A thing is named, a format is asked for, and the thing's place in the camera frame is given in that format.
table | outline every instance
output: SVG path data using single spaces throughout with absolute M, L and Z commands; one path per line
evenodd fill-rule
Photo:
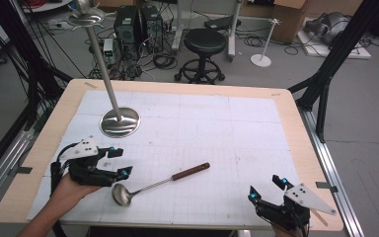
M 315 182 L 324 182 L 325 177 L 292 95 L 287 90 L 130 81 L 114 81 L 113 87 L 115 91 L 124 92 L 222 95 L 274 100 L 299 179 L 330 206 L 336 206 L 329 190 L 316 188 Z M 26 218 L 36 197 L 41 176 L 56 152 L 61 136 L 74 117 L 83 95 L 88 90 L 104 91 L 103 81 L 75 79 L 69 83 L 23 164 L 26 167 L 33 167 L 32 172 L 28 175 L 18 174 L 0 202 L 0 222 L 27 222 Z M 311 215 L 312 230 L 343 229 L 339 215 L 320 213 L 329 225 L 320 221 L 313 212 Z

grid paper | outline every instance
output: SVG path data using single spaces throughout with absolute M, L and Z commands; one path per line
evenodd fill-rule
M 52 160 L 66 145 L 93 135 L 99 147 L 124 149 L 122 157 L 101 159 L 98 168 L 133 166 L 129 179 L 120 181 L 131 192 L 205 162 L 210 168 L 144 191 L 129 207 L 114 202 L 112 188 L 102 188 L 83 198 L 62 220 L 262 228 L 268 224 L 248 200 L 250 185 L 264 200 L 281 204 L 283 191 L 271 181 L 272 175 L 299 183 L 273 100 L 136 92 L 115 96 L 120 107 L 139 112 L 139 128 L 125 138 L 104 136 L 99 122 L 112 109 L 111 103 L 107 92 L 88 91 Z M 49 192 L 48 165 L 28 219 L 45 205 Z

human arm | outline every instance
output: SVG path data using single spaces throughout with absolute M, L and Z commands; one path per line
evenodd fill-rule
M 271 224 L 273 232 L 275 232 L 276 237 L 306 237 L 301 234 L 301 231 L 297 230 L 291 230 L 291 231 L 286 231 L 282 227 L 276 225 L 276 224 Z
M 44 237 L 53 224 L 65 213 L 71 210 L 84 196 L 91 194 L 101 187 L 80 186 L 66 174 L 60 181 L 47 204 L 17 237 Z

round metal base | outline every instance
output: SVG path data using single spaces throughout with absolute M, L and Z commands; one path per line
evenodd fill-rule
M 140 115 L 134 109 L 119 108 L 121 120 L 118 121 L 115 111 L 108 111 L 100 122 L 100 129 L 106 136 L 121 138 L 130 135 L 140 126 Z
M 268 67 L 270 66 L 270 59 L 267 56 L 262 56 L 261 54 L 255 54 L 251 57 L 252 63 L 259 67 Z

wooden handle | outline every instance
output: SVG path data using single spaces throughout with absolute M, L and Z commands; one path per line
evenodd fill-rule
M 210 163 L 204 163 L 202 165 L 199 165 L 199 166 L 195 166 L 193 168 L 190 168 L 188 170 L 185 170 L 185 171 L 182 171 L 178 174 L 175 174 L 172 176 L 172 180 L 175 181 L 175 180 L 178 180 L 178 179 L 181 179 L 183 177 L 186 177 L 186 176 L 189 176 L 189 175 L 192 175 L 192 174 L 195 174 L 199 171 L 202 171 L 202 170 L 206 170 L 210 167 Z

